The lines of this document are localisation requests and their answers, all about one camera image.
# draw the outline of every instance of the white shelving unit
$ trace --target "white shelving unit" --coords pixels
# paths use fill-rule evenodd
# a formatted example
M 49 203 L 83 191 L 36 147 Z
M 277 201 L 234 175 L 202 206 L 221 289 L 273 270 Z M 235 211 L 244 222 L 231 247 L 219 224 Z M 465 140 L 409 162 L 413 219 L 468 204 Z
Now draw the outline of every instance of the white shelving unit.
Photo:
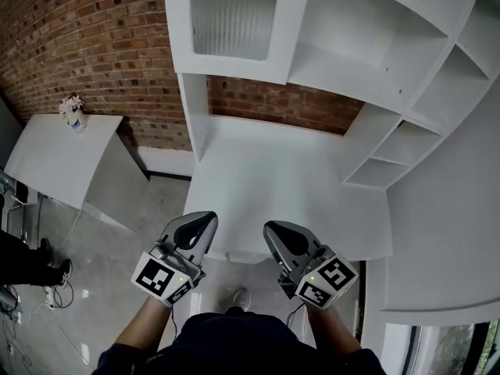
M 215 209 L 212 253 L 247 263 L 268 256 L 269 219 L 310 227 L 349 259 L 390 255 L 386 189 L 500 73 L 500 0 L 166 0 L 166 13 L 197 161 L 186 211 Z M 366 104 L 344 137 L 210 116 L 206 75 Z
M 457 45 L 488 78 L 500 70 L 500 0 L 477 0 Z
M 308 0 L 288 81 L 399 111 L 447 43 L 395 0 Z

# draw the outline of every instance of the white cabinet door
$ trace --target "white cabinet door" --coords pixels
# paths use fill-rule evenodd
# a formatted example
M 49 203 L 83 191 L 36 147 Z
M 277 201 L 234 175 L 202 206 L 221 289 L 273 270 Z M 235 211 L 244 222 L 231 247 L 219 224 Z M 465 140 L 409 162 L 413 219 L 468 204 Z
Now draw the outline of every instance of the white cabinet door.
M 178 73 L 285 84 L 307 0 L 165 0 Z

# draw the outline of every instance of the white table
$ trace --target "white table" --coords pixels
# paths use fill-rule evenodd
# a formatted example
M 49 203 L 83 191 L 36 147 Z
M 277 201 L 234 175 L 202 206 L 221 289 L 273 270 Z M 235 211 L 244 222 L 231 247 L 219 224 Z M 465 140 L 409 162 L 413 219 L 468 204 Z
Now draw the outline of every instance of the white table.
M 33 115 L 5 172 L 100 220 L 136 230 L 148 180 L 116 135 L 122 118 L 88 116 L 87 128 L 77 134 L 57 114 Z

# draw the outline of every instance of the frosted glass panel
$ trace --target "frosted glass panel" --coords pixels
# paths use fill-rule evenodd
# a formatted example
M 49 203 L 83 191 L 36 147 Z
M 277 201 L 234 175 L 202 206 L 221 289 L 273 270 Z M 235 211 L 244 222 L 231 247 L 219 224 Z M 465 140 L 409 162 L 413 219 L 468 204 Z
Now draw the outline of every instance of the frosted glass panel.
M 195 52 L 267 58 L 277 0 L 191 0 Z

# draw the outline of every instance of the black pants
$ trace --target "black pants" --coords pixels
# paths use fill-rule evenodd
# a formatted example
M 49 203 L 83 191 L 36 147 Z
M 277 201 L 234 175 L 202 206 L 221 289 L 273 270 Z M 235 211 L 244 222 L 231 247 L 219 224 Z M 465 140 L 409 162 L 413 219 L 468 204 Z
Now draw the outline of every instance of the black pants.
M 20 239 L 0 230 L 0 284 L 56 286 L 63 272 L 47 265 L 50 253 L 30 250 Z

